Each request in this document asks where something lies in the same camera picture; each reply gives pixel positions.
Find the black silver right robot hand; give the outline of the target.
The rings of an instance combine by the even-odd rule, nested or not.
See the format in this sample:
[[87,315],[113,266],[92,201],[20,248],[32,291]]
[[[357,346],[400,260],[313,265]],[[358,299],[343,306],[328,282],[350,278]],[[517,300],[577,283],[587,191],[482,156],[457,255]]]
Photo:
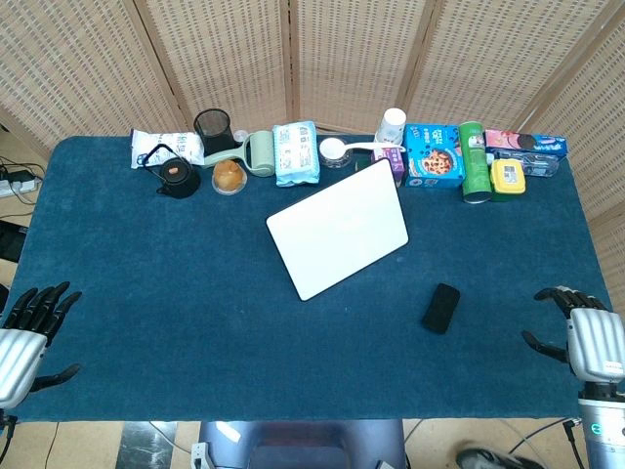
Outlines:
[[566,347],[538,341],[528,331],[521,336],[535,352],[567,364],[572,374],[588,383],[618,384],[624,380],[624,325],[594,295],[565,286],[543,288],[537,301],[551,299],[565,318]]

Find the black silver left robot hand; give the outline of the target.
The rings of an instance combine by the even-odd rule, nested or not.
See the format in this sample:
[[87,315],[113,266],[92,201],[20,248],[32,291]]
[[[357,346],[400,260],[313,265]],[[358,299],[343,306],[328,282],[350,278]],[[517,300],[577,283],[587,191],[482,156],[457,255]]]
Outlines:
[[80,299],[76,291],[63,297],[68,281],[23,293],[1,325],[1,409],[17,407],[43,389],[69,381],[81,369],[73,363],[61,372],[38,374],[39,367],[61,329],[70,308]]

